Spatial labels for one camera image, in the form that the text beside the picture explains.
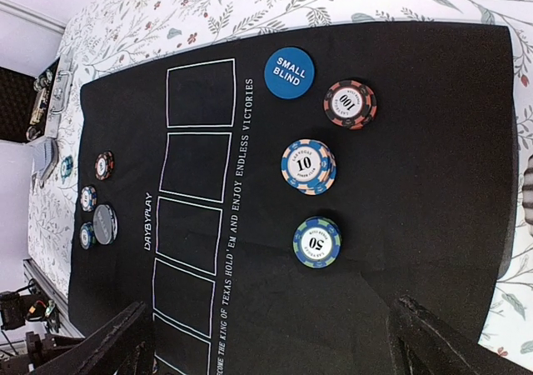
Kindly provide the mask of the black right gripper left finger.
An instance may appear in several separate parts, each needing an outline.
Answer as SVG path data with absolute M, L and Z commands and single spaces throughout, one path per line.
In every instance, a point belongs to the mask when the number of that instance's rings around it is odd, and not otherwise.
M 150 315 L 134 302 L 90 337 L 47 335 L 31 374 L 148 374 Z

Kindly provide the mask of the red white poker chips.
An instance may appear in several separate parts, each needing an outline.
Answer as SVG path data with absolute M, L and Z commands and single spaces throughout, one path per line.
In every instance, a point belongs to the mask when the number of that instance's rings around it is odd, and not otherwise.
M 105 180 L 111 177 L 114 169 L 114 158 L 111 151 L 102 152 L 97 156 L 95 162 L 95 177 L 98 180 Z

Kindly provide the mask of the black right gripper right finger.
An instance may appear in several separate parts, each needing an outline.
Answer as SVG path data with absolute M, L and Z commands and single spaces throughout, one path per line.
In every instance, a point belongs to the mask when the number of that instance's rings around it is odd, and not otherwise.
M 386 320 L 395 374 L 530 374 L 457 332 L 409 296 L 399 297 Z

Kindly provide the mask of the blue small blind button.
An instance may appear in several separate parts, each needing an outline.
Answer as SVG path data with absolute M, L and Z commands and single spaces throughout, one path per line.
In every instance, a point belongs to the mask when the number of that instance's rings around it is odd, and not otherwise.
M 300 98 L 310 89 L 314 77 L 315 65 L 311 56 L 298 47 L 276 50 L 264 67 L 267 89 L 281 99 Z

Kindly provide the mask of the green chips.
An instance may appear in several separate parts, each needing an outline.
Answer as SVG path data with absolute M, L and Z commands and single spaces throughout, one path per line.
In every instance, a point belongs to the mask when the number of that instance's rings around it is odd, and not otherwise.
M 85 222 L 79 232 L 79 240 L 83 249 L 88 250 L 92 248 L 96 242 L 96 235 L 92 222 Z
M 296 229 L 292 240 L 296 258 L 309 268 L 332 265 L 341 251 L 339 227 L 327 217 L 309 217 Z

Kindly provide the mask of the blue peach chips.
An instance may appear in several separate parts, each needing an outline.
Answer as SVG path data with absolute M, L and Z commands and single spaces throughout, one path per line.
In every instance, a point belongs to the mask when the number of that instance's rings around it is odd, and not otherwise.
M 97 206 L 97 190 L 93 185 L 84 187 L 80 194 L 80 205 L 84 212 L 92 212 Z

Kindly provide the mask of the grey playing card deck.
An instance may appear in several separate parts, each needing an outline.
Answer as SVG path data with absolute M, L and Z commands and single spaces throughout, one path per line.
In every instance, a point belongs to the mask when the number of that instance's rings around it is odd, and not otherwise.
M 33 171 L 37 180 L 44 184 L 58 162 L 57 141 L 52 137 L 41 138 L 33 146 Z

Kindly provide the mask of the black dealer button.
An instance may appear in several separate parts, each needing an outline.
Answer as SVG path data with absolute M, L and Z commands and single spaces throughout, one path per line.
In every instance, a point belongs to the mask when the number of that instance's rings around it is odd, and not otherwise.
M 92 225 L 97 241 L 102 245 L 112 244 L 117 237 L 117 216 L 108 204 L 97 205 Z

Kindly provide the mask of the green poker chip stack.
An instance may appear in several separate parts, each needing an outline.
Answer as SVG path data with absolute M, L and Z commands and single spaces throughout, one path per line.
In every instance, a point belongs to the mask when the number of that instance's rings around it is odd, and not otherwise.
M 73 172 L 73 157 L 72 155 L 68 155 L 65 157 L 60 166 L 60 176 L 62 180 L 62 184 L 64 184 L 72 175 Z

